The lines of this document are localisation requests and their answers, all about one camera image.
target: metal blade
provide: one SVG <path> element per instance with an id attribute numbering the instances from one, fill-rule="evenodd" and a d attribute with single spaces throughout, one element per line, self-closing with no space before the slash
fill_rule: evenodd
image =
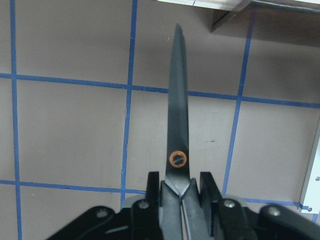
<path id="1" fill-rule="evenodd" d="M 165 183 L 178 196 L 182 196 L 190 184 L 186 46 L 178 24 L 170 65 Z"/>

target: orange ring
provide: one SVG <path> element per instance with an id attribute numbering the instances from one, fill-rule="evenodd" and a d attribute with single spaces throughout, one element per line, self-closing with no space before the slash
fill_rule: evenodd
<path id="1" fill-rule="evenodd" d="M 182 159 L 183 159 L 183 162 L 181 164 L 179 164 L 179 165 L 175 164 L 175 162 L 174 162 L 174 157 L 177 156 L 177 155 L 180 155 L 182 157 Z M 171 153 L 171 155 L 169 157 L 169 161 L 170 161 L 170 164 L 171 164 L 172 167 L 179 169 L 179 168 L 182 168 L 184 165 L 186 165 L 186 163 L 187 163 L 187 155 L 183 151 L 177 150 L 177 151 L 174 151 L 173 153 Z"/>

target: silver bolt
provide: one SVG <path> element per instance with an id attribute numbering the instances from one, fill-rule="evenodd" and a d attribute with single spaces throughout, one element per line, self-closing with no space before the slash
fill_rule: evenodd
<path id="1" fill-rule="evenodd" d="M 101 208 L 96 212 L 96 217 L 99 219 L 105 218 L 106 216 L 108 216 L 108 211 L 104 208 Z"/>
<path id="2" fill-rule="evenodd" d="M 149 207 L 149 203 L 147 200 L 140 200 L 138 204 L 140 209 L 147 209 Z"/>
<path id="3" fill-rule="evenodd" d="M 268 213 L 269 213 L 270 215 L 272 215 L 272 216 L 275 216 L 275 217 L 277 217 L 277 216 L 279 216 L 279 215 L 281 214 L 281 212 L 279 211 L 279 209 L 276 208 L 276 207 L 274 207 L 274 206 L 269 207 Z"/>
<path id="4" fill-rule="evenodd" d="M 227 208 L 234 208 L 236 206 L 236 203 L 230 199 L 227 199 L 224 201 L 224 206 Z"/>

